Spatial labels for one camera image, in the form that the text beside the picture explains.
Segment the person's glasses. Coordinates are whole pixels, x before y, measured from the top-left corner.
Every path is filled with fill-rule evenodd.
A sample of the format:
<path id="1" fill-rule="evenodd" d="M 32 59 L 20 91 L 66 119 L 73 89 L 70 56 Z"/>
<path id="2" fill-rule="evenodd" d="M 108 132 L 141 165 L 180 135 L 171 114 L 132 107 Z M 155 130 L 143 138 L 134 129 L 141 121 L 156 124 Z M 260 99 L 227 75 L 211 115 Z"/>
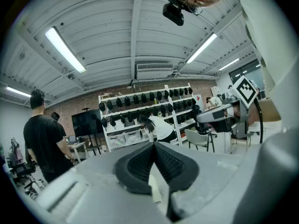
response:
<path id="1" fill-rule="evenodd" d="M 177 5 L 183 10 L 192 13 L 194 15 L 199 15 L 202 13 L 201 6 L 194 0 L 175 0 Z"/>

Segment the pale green chair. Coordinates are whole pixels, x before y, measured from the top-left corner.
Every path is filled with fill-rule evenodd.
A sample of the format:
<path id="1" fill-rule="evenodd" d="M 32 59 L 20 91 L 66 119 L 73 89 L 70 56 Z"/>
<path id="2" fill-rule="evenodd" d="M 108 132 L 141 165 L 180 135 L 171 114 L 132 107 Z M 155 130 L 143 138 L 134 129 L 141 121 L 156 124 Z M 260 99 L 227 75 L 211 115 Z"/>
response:
<path id="1" fill-rule="evenodd" d="M 189 149 L 191 148 L 191 144 L 193 144 L 197 150 L 198 147 L 204 147 L 208 152 L 211 145 L 212 151 L 215 152 L 214 140 L 211 131 L 208 131 L 205 134 L 200 134 L 196 131 L 185 129 L 185 136 L 186 139 L 188 140 Z"/>

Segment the white desk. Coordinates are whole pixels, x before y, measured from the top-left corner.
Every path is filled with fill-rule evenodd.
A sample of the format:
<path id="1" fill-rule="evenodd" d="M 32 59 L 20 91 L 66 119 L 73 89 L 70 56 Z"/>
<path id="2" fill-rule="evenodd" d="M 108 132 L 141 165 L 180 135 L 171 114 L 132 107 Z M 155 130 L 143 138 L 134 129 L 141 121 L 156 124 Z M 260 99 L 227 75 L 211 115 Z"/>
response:
<path id="1" fill-rule="evenodd" d="M 75 153 L 75 157 L 76 157 L 76 159 L 78 160 L 79 163 L 82 162 L 82 160 L 81 160 L 81 158 L 80 158 L 80 155 L 79 155 L 79 153 L 78 153 L 78 149 L 79 149 L 79 148 L 82 147 L 83 150 L 84 150 L 85 155 L 84 155 L 83 160 L 84 160 L 84 159 L 87 159 L 87 158 L 89 157 L 88 151 L 86 150 L 86 144 L 85 144 L 85 141 L 84 141 L 84 142 L 80 142 L 80 143 L 68 144 L 68 147 L 70 148 L 70 150 L 73 150 L 73 151 L 74 151 L 74 153 Z"/>

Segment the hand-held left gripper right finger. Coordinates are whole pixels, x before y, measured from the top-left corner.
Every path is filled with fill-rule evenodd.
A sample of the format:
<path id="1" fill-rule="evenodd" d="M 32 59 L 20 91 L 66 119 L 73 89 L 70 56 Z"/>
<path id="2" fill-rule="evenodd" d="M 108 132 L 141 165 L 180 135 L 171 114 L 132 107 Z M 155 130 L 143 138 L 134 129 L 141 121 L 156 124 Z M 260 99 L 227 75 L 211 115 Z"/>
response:
<path id="1" fill-rule="evenodd" d="M 189 189 L 199 175 L 199 166 L 192 158 L 158 142 L 154 143 L 154 163 L 169 186 L 166 216 L 173 222 L 179 221 L 185 214 L 172 196 Z"/>

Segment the row of black caps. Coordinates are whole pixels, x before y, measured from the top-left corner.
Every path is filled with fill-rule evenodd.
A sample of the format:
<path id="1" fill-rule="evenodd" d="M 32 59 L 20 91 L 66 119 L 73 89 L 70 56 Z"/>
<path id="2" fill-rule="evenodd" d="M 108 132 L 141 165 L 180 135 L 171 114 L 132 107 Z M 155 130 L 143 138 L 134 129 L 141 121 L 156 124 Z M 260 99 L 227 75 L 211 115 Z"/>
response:
<path id="1" fill-rule="evenodd" d="M 158 116 L 174 124 L 176 116 L 189 114 L 196 99 L 190 86 L 163 88 L 116 97 L 99 96 L 101 123 L 105 131 L 138 126 L 139 115 Z"/>

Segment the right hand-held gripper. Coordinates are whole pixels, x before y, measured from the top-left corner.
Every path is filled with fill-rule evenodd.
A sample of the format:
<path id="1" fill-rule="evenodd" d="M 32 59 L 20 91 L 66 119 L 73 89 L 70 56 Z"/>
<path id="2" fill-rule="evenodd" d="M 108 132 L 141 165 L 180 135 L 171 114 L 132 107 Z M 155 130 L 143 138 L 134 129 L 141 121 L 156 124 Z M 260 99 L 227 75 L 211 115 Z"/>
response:
<path id="1" fill-rule="evenodd" d="M 221 106 L 197 115 L 199 123 L 208 124 L 217 133 L 232 133 L 236 138 L 247 138 L 249 108 L 257 102 L 257 90 L 245 77 L 241 76 L 229 93 L 224 93 Z"/>

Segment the black television screen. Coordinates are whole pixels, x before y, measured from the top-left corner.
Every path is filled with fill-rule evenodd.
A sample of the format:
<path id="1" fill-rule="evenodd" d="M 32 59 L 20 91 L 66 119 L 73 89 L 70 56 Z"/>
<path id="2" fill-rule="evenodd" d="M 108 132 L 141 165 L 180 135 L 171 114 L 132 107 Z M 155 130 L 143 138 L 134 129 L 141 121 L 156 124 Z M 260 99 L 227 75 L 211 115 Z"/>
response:
<path id="1" fill-rule="evenodd" d="M 77 137 L 103 133 L 100 110 L 89 110 L 72 115 L 72 124 Z"/>

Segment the long ceiling light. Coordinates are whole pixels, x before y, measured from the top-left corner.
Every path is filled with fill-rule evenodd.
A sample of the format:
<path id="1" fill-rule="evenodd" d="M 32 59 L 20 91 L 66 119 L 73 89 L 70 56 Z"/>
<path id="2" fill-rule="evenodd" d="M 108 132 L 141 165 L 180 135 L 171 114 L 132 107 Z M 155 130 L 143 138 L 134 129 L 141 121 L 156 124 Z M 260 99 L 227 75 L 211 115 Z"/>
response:
<path id="1" fill-rule="evenodd" d="M 86 68 L 75 57 L 67 44 L 63 41 L 61 35 L 55 27 L 50 28 L 45 33 L 46 38 L 56 48 L 56 50 L 64 57 L 64 59 L 79 73 L 86 72 Z"/>
<path id="2" fill-rule="evenodd" d="M 186 60 L 186 64 L 192 63 L 217 37 L 217 34 L 212 33 Z"/>
<path id="3" fill-rule="evenodd" d="M 232 65 L 232 64 L 234 64 L 234 63 L 236 63 L 236 62 L 238 62 L 239 60 L 240 60 L 240 59 L 237 58 L 237 59 L 231 61 L 230 63 L 228 63 L 228 64 L 226 64 L 225 66 L 221 67 L 221 68 L 219 69 L 219 71 L 222 71 L 223 69 L 225 69 L 225 68 L 229 67 L 230 65 Z"/>
<path id="4" fill-rule="evenodd" d="M 15 88 L 10 87 L 10 86 L 7 86 L 7 90 L 8 90 L 8 91 L 11 91 L 11 92 L 13 92 L 13 93 L 16 93 L 16 94 L 19 94 L 19 95 L 28 97 L 28 98 L 31 97 L 30 94 L 25 93 L 25 92 L 22 92 L 22 91 L 20 91 L 20 90 L 17 90 L 17 89 L 15 89 Z"/>

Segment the row of clear storage bins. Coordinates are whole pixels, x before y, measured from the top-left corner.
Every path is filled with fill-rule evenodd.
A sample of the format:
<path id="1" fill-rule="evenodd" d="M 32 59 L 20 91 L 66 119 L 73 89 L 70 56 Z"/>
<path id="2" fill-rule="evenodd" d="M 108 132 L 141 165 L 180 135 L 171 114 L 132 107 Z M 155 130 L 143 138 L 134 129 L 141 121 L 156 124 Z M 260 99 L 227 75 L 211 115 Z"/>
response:
<path id="1" fill-rule="evenodd" d="M 140 129 L 107 136 L 107 144 L 111 149 L 135 145 L 148 140 L 148 135 Z"/>

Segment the white metal shelf rack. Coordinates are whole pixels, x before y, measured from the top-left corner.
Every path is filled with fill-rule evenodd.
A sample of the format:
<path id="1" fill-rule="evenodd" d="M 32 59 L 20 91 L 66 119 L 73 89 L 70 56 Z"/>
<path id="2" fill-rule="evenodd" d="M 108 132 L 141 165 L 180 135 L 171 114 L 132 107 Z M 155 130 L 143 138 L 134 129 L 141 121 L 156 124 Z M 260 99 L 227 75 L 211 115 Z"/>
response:
<path id="1" fill-rule="evenodd" d="M 186 140 L 184 129 L 194 124 L 188 115 L 195 103 L 190 85 L 164 88 L 151 91 L 139 91 L 127 95 L 104 98 L 99 96 L 100 121 L 108 150 L 149 141 L 137 117 L 156 115 L 169 123 L 176 134 L 171 144 L 182 146 Z"/>

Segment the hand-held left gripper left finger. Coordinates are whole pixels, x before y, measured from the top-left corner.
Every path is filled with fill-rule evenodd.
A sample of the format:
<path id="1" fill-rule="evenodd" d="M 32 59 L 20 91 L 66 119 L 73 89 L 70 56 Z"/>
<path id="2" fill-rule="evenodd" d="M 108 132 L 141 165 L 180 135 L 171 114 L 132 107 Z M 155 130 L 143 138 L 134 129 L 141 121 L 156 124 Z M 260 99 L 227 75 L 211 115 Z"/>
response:
<path id="1" fill-rule="evenodd" d="M 149 143 L 123 157 L 114 165 L 120 185 L 133 194 L 151 194 L 150 171 L 155 161 L 154 143 Z"/>

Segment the person's beige shirt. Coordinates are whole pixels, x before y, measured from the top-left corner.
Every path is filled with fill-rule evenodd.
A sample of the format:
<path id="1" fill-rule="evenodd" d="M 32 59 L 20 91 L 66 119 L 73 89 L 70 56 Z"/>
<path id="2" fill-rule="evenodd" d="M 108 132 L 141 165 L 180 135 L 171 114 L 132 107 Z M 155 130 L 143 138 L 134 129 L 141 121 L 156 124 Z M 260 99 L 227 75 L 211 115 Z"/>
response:
<path id="1" fill-rule="evenodd" d="M 246 33 L 282 130 L 299 131 L 299 37 L 275 0 L 240 0 Z"/>

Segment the person's right forearm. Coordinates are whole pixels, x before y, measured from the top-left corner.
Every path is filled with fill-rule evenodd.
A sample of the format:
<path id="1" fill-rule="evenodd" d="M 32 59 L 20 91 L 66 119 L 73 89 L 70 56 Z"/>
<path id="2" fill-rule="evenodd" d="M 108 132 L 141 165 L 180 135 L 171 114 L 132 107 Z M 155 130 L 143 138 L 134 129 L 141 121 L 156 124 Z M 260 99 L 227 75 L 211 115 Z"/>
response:
<path id="1" fill-rule="evenodd" d="M 262 112 L 263 122 L 276 122 L 281 120 L 280 114 L 270 98 L 260 100 L 258 103 Z M 251 126 L 255 122 L 259 121 L 259 111 L 257 106 L 252 103 L 249 108 L 248 125 Z"/>

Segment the white ceiling air conditioner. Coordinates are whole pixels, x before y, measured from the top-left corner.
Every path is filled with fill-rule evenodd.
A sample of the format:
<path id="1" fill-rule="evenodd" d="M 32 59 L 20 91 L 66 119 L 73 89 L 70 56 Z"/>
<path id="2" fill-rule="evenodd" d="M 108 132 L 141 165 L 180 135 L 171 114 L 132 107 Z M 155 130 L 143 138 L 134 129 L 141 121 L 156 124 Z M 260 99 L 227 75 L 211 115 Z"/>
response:
<path id="1" fill-rule="evenodd" d="M 167 78 L 174 72 L 174 65 L 169 63 L 145 63 L 137 65 L 137 80 Z"/>

